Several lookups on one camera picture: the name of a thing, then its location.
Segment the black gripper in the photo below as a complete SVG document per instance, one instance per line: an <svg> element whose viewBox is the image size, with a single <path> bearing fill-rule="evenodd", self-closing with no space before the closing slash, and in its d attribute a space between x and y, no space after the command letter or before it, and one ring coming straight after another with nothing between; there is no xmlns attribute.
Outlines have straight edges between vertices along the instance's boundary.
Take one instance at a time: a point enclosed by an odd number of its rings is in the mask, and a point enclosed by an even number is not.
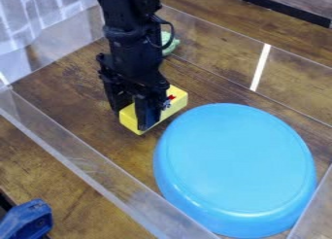
<svg viewBox="0 0 332 239"><path fill-rule="evenodd" d="M137 129L146 131L160 120L168 106L169 83L160 66L162 63L162 39L158 25L140 25L124 30L104 26L110 52L100 53L100 78L114 113L133 99Z"/></svg>

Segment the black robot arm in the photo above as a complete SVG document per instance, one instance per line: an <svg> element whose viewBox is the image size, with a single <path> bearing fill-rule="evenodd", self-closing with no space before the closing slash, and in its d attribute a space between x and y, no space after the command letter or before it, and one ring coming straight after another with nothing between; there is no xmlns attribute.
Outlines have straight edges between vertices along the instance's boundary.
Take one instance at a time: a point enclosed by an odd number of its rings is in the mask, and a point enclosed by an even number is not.
<svg viewBox="0 0 332 239"><path fill-rule="evenodd" d="M137 129L148 130L161 119L166 108L169 83L160 72L162 50L157 16L160 0L97 0L104 16L104 36L109 53L96 55L98 76L114 113L134 108Z"/></svg>

